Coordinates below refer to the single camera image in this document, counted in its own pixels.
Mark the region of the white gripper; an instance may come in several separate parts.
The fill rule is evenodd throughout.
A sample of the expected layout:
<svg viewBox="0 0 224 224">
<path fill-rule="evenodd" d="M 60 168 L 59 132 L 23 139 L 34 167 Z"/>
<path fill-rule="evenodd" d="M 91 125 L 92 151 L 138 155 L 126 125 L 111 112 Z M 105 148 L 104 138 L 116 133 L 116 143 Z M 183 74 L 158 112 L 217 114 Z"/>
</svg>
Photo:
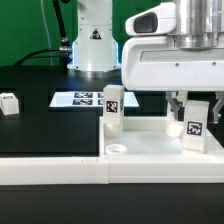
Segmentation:
<svg viewBox="0 0 224 224">
<path fill-rule="evenodd" d="M 167 91 L 174 119 L 182 119 L 180 90 L 224 91 L 224 41 L 210 49 L 178 49 L 171 36 L 134 37 L 122 52 L 121 78 L 128 90 Z M 224 92 L 216 92 L 213 122 L 221 117 Z"/>
</svg>

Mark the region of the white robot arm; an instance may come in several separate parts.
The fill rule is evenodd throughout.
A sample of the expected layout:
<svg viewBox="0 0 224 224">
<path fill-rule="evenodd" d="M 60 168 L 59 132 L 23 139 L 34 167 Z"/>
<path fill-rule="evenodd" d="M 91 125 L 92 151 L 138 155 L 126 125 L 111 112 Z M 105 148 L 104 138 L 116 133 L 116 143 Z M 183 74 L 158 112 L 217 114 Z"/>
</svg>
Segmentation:
<svg viewBox="0 0 224 224">
<path fill-rule="evenodd" d="M 78 0 L 78 37 L 68 69 L 88 77 L 121 64 L 128 90 L 164 91 L 175 118 L 186 112 L 172 93 L 214 92 L 216 123 L 224 107 L 224 0 L 162 0 L 126 20 L 131 37 L 118 50 L 111 0 Z"/>
</svg>

